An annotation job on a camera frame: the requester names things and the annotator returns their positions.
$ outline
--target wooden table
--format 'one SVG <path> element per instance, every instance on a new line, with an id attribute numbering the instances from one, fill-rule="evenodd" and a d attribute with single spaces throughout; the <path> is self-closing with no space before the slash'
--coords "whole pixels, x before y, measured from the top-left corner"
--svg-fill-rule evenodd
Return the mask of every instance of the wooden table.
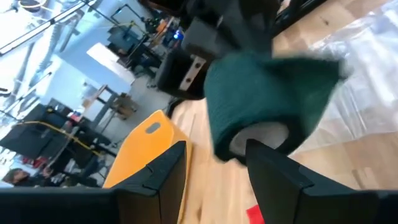
<path id="1" fill-rule="evenodd" d="M 307 49 L 386 1 L 328 0 L 274 39 L 275 54 Z M 248 223 L 246 209 L 257 202 L 247 170 L 235 161 L 224 164 L 214 157 L 206 101 L 182 103 L 172 120 L 195 143 L 182 223 Z M 394 148 L 398 148 L 397 133 L 378 134 L 292 157 L 356 189 L 398 188 L 398 152 Z"/>

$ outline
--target plastic sheet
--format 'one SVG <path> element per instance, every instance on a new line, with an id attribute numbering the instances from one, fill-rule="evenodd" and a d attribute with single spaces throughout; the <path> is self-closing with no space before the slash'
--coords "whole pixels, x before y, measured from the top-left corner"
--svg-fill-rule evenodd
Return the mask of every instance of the plastic sheet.
<path id="1" fill-rule="evenodd" d="M 398 131 L 398 1 L 311 47 L 346 60 L 350 77 L 336 90 L 317 130 L 299 151 Z"/>

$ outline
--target hole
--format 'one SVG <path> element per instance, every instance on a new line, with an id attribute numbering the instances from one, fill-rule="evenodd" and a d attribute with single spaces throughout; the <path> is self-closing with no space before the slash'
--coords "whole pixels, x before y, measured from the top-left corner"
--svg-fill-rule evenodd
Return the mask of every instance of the hole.
<path id="1" fill-rule="evenodd" d="M 221 25 L 221 23 L 223 23 L 223 19 L 224 19 L 223 16 L 221 16 L 220 18 L 218 18 L 217 25 L 216 25 L 217 28 Z"/>
<path id="2" fill-rule="evenodd" d="M 147 128 L 147 129 L 145 130 L 145 132 L 146 132 L 147 134 L 152 134 L 152 133 L 154 133 L 156 130 L 158 130 L 159 128 L 160 128 L 160 123 L 159 123 L 159 122 L 156 122 L 156 123 L 152 124 L 151 126 L 149 126 L 149 128 Z"/>
<path id="3" fill-rule="evenodd" d="M 255 139 L 273 149 L 278 148 L 288 138 L 289 129 L 278 122 L 262 122 L 248 126 L 235 135 L 229 144 L 229 150 L 237 155 L 246 153 L 246 141 Z"/>

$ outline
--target yellow cable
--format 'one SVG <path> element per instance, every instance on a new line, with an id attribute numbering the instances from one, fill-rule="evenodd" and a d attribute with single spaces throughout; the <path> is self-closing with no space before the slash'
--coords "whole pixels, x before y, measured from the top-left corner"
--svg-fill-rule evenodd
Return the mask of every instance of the yellow cable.
<path id="1" fill-rule="evenodd" d="M 59 128 L 54 127 L 54 126 L 52 126 L 51 124 L 48 124 L 48 123 L 46 123 L 46 122 L 41 122 L 41 121 L 26 121 L 26 122 L 22 122 L 22 123 L 17 123 L 16 125 L 23 125 L 23 124 L 41 124 L 41 125 L 44 125 L 44 126 L 46 126 L 46 127 L 48 127 L 48 128 L 51 128 L 51 129 L 53 129 L 53 130 L 55 130 L 55 131 L 58 131 L 59 133 L 62 133 L 62 134 L 64 134 L 64 135 L 68 136 L 69 138 L 71 138 L 71 139 L 73 139 L 75 142 L 77 142 L 79 145 L 81 145 L 83 148 L 85 148 L 85 149 L 91 151 L 92 153 L 96 154 L 97 156 L 101 156 L 100 153 L 98 153 L 98 152 L 92 150 L 89 146 L 87 146 L 86 144 L 82 143 L 82 142 L 81 142 L 78 138 L 76 138 L 75 136 L 73 136 L 73 135 L 71 135 L 71 134 L 69 134 L 69 133 L 66 133 L 64 130 L 61 130 L 61 129 L 59 129 Z"/>
<path id="2" fill-rule="evenodd" d="M 21 3 L 21 1 L 18 1 L 18 5 L 19 5 L 20 7 L 26 8 L 26 9 L 32 9 L 32 8 L 36 8 L 36 7 L 42 7 L 42 6 L 44 6 L 44 4 L 45 4 L 46 2 L 47 2 L 47 0 L 43 0 L 42 2 L 40 2 L 40 3 L 38 3 L 38 4 L 34 5 L 34 6 L 24 6 L 24 5 Z"/>

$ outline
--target black equipment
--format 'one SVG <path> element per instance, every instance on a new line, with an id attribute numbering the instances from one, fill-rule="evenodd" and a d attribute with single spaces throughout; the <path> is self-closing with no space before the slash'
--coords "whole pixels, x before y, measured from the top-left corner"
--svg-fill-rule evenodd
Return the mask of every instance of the black equipment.
<path id="1" fill-rule="evenodd" d="M 47 109 L 44 105 L 37 105 L 26 115 L 24 121 L 42 121 L 56 128 L 62 128 L 67 121 L 66 117 L 59 116 L 56 113 L 48 113 Z M 53 156 L 65 141 L 64 135 L 51 131 L 41 124 L 21 124 L 14 126 L 0 140 L 0 146 L 24 157 L 36 159 L 39 156 Z"/>
<path id="2" fill-rule="evenodd" d="M 114 27 L 108 32 L 111 34 L 108 37 L 108 41 L 111 42 L 108 48 L 115 54 L 118 54 L 119 49 L 129 52 L 139 43 L 138 35 L 131 31 L 128 26 Z"/>
<path id="3" fill-rule="evenodd" d="M 111 189 L 0 189 L 4 223 L 177 223 L 186 171 L 177 142 Z"/>
<path id="4" fill-rule="evenodd" d="M 246 165 L 267 224 L 397 223 L 398 191 L 353 190 L 256 140 Z"/>
<path id="5" fill-rule="evenodd" d="M 272 36 L 276 36 L 303 16 L 314 10 L 326 0 L 291 0 L 289 6 L 280 11 L 279 6 L 284 0 L 246 1 L 241 8 L 247 12 L 244 16 L 265 12 L 274 24 Z M 146 5 L 161 10 L 171 16 L 181 17 L 184 24 L 189 25 L 196 16 L 206 22 L 216 24 L 223 11 L 227 10 L 231 0 L 146 0 Z"/>
<path id="6" fill-rule="evenodd" d="M 142 65 L 144 68 L 160 67 L 162 63 L 160 57 L 144 45 L 148 40 L 149 37 L 145 35 L 132 49 L 130 49 L 127 67 L 131 67 L 132 69 L 138 65 Z"/>
<path id="7" fill-rule="evenodd" d="M 195 83 L 188 89 L 181 90 L 181 82 L 185 82 L 185 74 L 193 64 L 191 56 L 181 48 L 172 49 L 164 58 L 162 65 L 157 71 L 155 82 L 159 90 L 172 96 L 187 100 L 200 100 L 204 98 L 203 85 L 206 70 L 200 70 L 195 77 Z"/>
<path id="8" fill-rule="evenodd" d="M 156 28 L 159 26 L 161 20 L 162 20 L 161 18 L 145 19 L 145 21 L 144 21 L 144 23 L 145 23 L 145 30 L 146 30 L 149 34 L 156 34 L 156 33 L 157 33 Z"/>

